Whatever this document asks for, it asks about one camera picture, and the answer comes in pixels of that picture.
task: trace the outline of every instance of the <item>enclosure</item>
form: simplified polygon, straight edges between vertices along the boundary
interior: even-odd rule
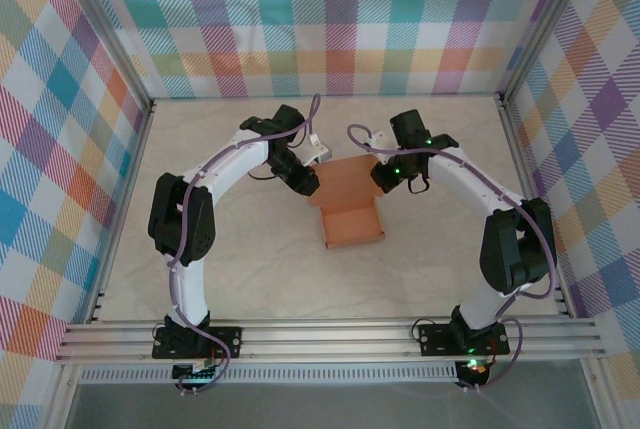
[[[558,285],[509,307],[500,385],[464,395],[469,358],[413,339],[484,281],[485,221],[435,183],[375,198],[381,240],[328,248],[321,208],[243,177],[204,276],[240,357],[197,399],[151,357],[156,181],[314,94],[334,161],[365,154],[350,124],[417,109],[550,207]],[[0,106],[0,427],[637,424],[640,0],[0,0]]]

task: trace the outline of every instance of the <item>black mounting plate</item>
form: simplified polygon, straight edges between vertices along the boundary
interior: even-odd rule
[[[469,341],[466,351],[456,342],[449,324],[421,324],[418,326],[418,340],[422,356],[493,356],[493,345],[496,356],[509,354],[509,340],[503,325],[497,324],[493,331],[484,337]]]
[[[204,330],[229,347],[231,359],[240,357],[240,347],[242,345],[241,327],[209,326]],[[166,327],[158,327],[155,332],[155,339],[156,342],[151,351],[153,359],[208,359],[212,357],[211,348],[213,348],[213,357],[216,359],[226,357],[224,350],[214,343],[205,346],[200,352],[194,353],[193,345],[185,346],[182,341],[172,337]]]

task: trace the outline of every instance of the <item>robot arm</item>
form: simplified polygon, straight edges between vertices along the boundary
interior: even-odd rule
[[[371,171],[376,184],[387,193],[404,180],[411,182],[420,175],[427,189],[429,181],[437,182],[457,193],[478,217],[485,220],[480,254],[485,280],[471,298],[454,309],[450,324],[458,345],[465,348],[474,338],[492,330],[506,308],[505,304],[516,292],[549,272],[532,227],[507,201],[520,204],[540,227],[552,248],[555,263],[551,213],[541,199],[526,201],[482,170],[474,167],[475,174],[472,173],[468,169],[469,158],[458,143],[447,134],[432,137],[424,128],[418,111],[399,114],[391,119],[391,126],[397,143],[382,132],[367,137],[371,152],[382,151],[377,152],[380,162]],[[439,152],[408,154],[398,151],[398,145],[402,150],[434,149]]]
[[[237,147],[242,141],[272,136],[297,127],[304,122],[294,108],[281,106],[272,119],[250,118],[225,146]],[[156,249],[171,260],[177,253],[182,234],[182,202],[188,186],[197,174],[200,179],[191,192],[188,205],[188,227],[185,250],[175,265],[175,294],[182,313],[193,325],[207,320],[209,310],[204,297],[204,261],[215,239],[214,207],[220,198],[251,169],[267,163],[274,175],[280,177],[295,192],[309,196],[319,187],[318,178],[309,165],[327,160],[331,151],[312,134],[299,148],[287,146],[295,134],[289,137],[255,141],[241,145],[222,155],[206,172],[206,162],[185,172],[182,176],[164,174],[158,180],[154,195],[149,236],[155,240]],[[297,157],[300,154],[304,162]],[[183,325],[175,313],[169,317]]]

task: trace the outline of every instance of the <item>beige floor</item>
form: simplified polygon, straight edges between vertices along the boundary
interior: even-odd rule
[[[220,149],[251,115],[281,102],[308,111],[309,98],[161,102],[138,175],[101,319],[160,319],[169,308],[163,258],[147,236],[155,182]],[[361,154],[346,137],[359,122],[390,135],[389,118],[417,108],[433,134],[448,132],[480,167],[519,190],[490,97],[326,98],[314,128],[335,158]],[[267,175],[267,168],[255,169]],[[474,291],[483,221],[435,184],[406,185],[379,200],[382,242],[328,250],[316,208],[279,180],[245,177],[216,206],[206,296],[214,318],[448,315]],[[551,314],[553,302],[520,300],[513,314]]]

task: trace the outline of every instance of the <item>purple cable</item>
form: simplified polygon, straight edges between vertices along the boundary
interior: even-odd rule
[[[169,271],[169,294],[171,297],[171,304],[173,305],[176,314],[178,315],[178,317],[180,317],[180,319],[182,319],[182,321],[187,325],[187,327],[189,327],[189,329],[191,329],[192,331],[196,332],[197,334],[200,334],[202,337],[205,337],[207,339],[209,339],[210,341],[215,342],[216,344],[218,344],[225,352],[226,358],[225,358],[225,364],[224,367],[222,368],[222,370],[218,373],[218,375],[216,377],[214,377],[211,381],[209,381],[207,384],[205,384],[204,386],[202,386],[199,390],[196,390],[195,388],[193,389],[193,394],[197,394],[198,392],[203,392],[206,391],[207,389],[211,388],[218,380],[220,380],[220,378],[224,375],[224,373],[226,372],[227,368],[229,367],[229,363],[231,360],[231,351],[229,350],[229,346],[227,346],[223,341],[221,341],[220,339],[218,339],[215,336],[212,336],[211,334],[202,331],[201,329],[198,329],[197,326],[195,326],[194,324],[192,324],[187,317],[184,315],[184,313],[180,310],[180,305],[178,304],[178,299],[175,293],[175,288],[174,288],[174,283],[175,283],[175,266],[176,264],[178,264],[178,262],[180,261],[180,258],[182,257],[182,254],[184,253],[184,249],[187,245],[187,222],[188,222],[188,207],[189,207],[189,198],[191,196],[191,191],[193,191],[193,188],[195,187],[195,185],[198,183],[198,181],[200,179],[202,179],[201,174],[206,173],[216,162],[218,162],[222,157],[226,156],[227,154],[229,154],[232,151],[235,151],[237,149],[240,149],[243,146],[246,146],[247,144],[253,144],[254,142],[263,142],[263,141],[270,141],[272,139],[280,139],[282,137],[287,137],[290,136],[292,134],[297,133],[298,131],[300,131],[301,129],[306,128],[307,126],[309,127],[309,133],[312,133],[312,121],[313,118],[315,117],[315,115],[317,114],[318,110],[320,109],[320,102],[321,102],[322,98],[320,97],[320,94],[315,94],[313,96],[313,99],[311,101],[311,108],[309,110],[309,117],[307,117],[307,119],[305,119],[305,121],[300,124],[298,127],[291,129],[289,131],[286,132],[281,132],[278,134],[273,134],[270,136],[260,136],[260,137],[256,137],[254,139],[248,139],[246,141],[240,141],[238,144],[236,144],[235,146],[228,146],[225,147],[224,149],[222,149],[220,152],[218,152],[217,154],[215,154],[211,159],[209,159],[204,166],[202,166],[202,168],[196,173],[196,175],[193,177],[193,179],[191,180],[191,182],[189,182],[189,185],[187,186],[187,190],[184,193],[184,198],[182,200],[182,230],[180,233],[180,244],[178,245],[178,251],[176,252],[176,255],[174,256],[174,258],[167,263],[167,267],[169,267],[170,271]],[[186,393],[186,389],[182,386],[182,380],[179,379],[178,380],[178,387],[180,388],[180,390],[182,391],[182,394]]]
[[[557,273],[556,265],[553,262],[553,254],[551,253],[551,248],[549,247],[549,244],[547,243],[547,240],[545,239],[544,234],[542,234],[542,231],[540,230],[538,225],[535,223],[533,218],[527,213],[527,211],[525,211],[517,202],[515,202],[510,197],[508,197],[504,192],[502,192],[502,190],[498,186],[496,186],[493,182],[487,179],[487,177],[482,172],[480,172],[475,166],[469,164],[464,159],[461,159],[453,154],[450,154],[446,151],[439,151],[437,149],[428,149],[428,148],[395,149],[395,150],[374,149],[371,146],[368,146],[358,141],[353,135],[353,129],[361,129],[365,131],[369,138],[372,137],[371,130],[366,126],[363,126],[362,124],[351,124],[349,127],[347,127],[347,135],[349,136],[349,139],[351,139],[351,141],[356,146],[364,149],[367,152],[375,152],[378,154],[388,154],[393,156],[403,155],[403,154],[422,154],[422,153],[436,154],[438,156],[443,156],[455,162],[456,164],[459,164],[461,167],[464,167],[469,172],[471,172],[474,176],[476,176],[494,194],[496,194],[499,198],[503,199],[507,204],[512,206],[516,211],[518,211],[520,216],[522,216],[529,223],[529,225],[533,229],[533,232],[535,232],[538,240],[540,241],[540,245],[542,246],[542,250],[544,252],[545,258],[547,259],[547,264],[549,265],[549,287],[543,294],[532,294],[525,291],[518,291],[512,297],[515,298],[515,295],[517,294],[517,295],[529,297],[531,299],[546,299],[553,294],[553,291],[558,281],[558,273]],[[509,300],[507,300],[505,305],[509,307],[511,304],[513,304],[513,301],[511,301],[511,298],[510,298]]]

